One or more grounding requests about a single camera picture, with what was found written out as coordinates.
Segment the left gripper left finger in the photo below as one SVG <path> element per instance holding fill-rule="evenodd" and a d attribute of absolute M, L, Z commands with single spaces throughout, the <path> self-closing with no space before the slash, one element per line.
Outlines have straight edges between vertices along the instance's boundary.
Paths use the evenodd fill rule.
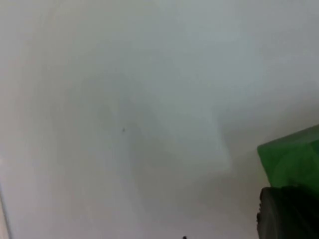
<path fill-rule="evenodd" d="M 286 188 L 265 187 L 260 192 L 256 215 L 260 239 L 286 239 L 284 216 Z"/>

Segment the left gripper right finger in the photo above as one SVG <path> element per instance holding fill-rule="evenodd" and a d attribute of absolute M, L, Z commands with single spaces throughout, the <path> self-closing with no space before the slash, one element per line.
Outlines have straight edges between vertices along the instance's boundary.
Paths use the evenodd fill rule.
<path fill-rule="evenodd" d="M 302 239 L 318 239 L 319 196 L 303 187 L 288 186 L 282 190 L 294 210 L 297 225 L 305 231 Z"/>

